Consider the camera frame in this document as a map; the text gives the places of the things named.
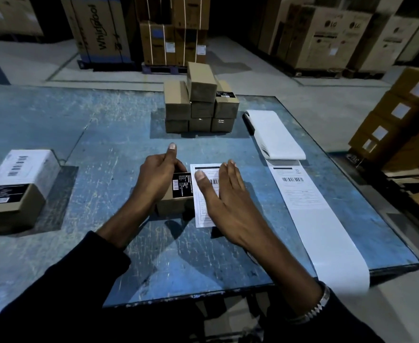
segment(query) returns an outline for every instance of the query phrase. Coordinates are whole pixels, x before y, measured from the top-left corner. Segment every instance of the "fingernail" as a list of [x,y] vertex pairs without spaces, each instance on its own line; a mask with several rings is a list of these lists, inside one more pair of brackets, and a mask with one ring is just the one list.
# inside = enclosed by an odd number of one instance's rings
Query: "fingernail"
[[205,178],[205,173],[203,171],[198,170],[197,172],[195,172],[196,181],[199,181],[203,178]]

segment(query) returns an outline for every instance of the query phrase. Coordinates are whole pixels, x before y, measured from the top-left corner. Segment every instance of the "blue table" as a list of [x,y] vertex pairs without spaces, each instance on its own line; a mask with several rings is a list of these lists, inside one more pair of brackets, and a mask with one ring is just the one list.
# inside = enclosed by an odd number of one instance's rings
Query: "blue table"
[[[235,159],[251,196],[291,253],[316,273],[281,194],[241,119],[246,109],[274,110],[307,155],[303,162],[366,260],[372,275],[419,267],[418,258],[274,97],[239,96],[240,113],[230,134],[167,134],[162,93],[0,86],[0,163],[10,149],[52,148],[63,169],[45,207],[41,228],[0,236],[0,310],[96,230],[124,203],[150,154],[170,142],[191,163]],[[59,195],[68,193],[67,201]],[[57,212],[62,219],[54,218]],[[271,284],[239,247],[211,238],[194,219],[155,218],[126,249],[130,269],[115,283],[106,306],[137,304],[248,289]]]

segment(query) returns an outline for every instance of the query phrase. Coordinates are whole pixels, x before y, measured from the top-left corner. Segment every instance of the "concrete floor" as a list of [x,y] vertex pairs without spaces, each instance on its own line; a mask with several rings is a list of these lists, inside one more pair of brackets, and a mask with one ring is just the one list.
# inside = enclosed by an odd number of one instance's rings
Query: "concrete floor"
[[[57,44],[0,42],[0,66],[14,85],[73,88],[163,91],[163,82],[184,76],[143,75],[138,72],[92,72],[77,66],[73,40]],[[401,68],[383,79],[292,79],[226,37],[212,38],[207,62],[220,79],[237,94],[275,96],[304,129],[327,152],[345,151],[347,142],[366,115],[395,81]],[[349,178],[352,168],[338,163]],[[419,230],[371,186],[354,184],[392,228],[419,256]],[[266,294],[257,296],[261,309],[268,306]],[[419,342],[419,271],[370,289],[361,300],[346,300],[348,308],[368,323],[387,342]],[[228,310],[206,320],[207,336],[224,336],[252,330],[258,318],[240,296],[225,299]],[[204,303],[198,304],[203,313]]]

